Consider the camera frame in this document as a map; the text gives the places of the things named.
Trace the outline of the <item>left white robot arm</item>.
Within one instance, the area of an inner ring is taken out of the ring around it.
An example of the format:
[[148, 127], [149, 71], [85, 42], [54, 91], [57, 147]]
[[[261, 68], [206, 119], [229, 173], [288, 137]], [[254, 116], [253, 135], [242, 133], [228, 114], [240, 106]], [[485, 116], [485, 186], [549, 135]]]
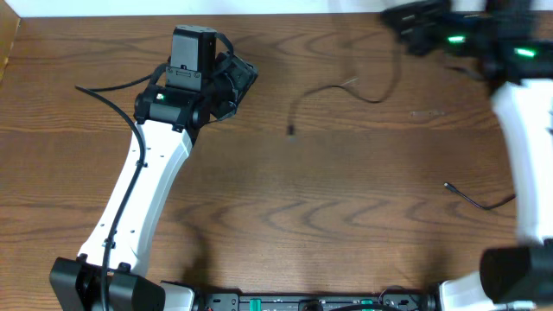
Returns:
[[91, 235], [49, 275], [65, 310], [196, 310], [203, 301], [179, 282], [147, 278], [156, 226], [200, 129], [233, 117], [258, 76], [219, 31], [179, 25], [169, 58], [142, 78], [124, 121], [131, 140], [122, 171]]

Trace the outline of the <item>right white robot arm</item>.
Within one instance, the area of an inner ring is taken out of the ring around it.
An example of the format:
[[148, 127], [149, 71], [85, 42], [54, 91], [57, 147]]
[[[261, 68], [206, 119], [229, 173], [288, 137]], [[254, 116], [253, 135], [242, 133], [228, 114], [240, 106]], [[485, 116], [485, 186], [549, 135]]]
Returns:
[[417, 1], [382, 22], [424, 56], [441, 48], [474, 58], [505, 138], [517, 207], [512, 247], [485, 251], [477, 271], [437, 285], [421, 310], [532, 310], [552, 303], [552, 44], [533, 35], [532, 2], [489, 1], [483, 14]]

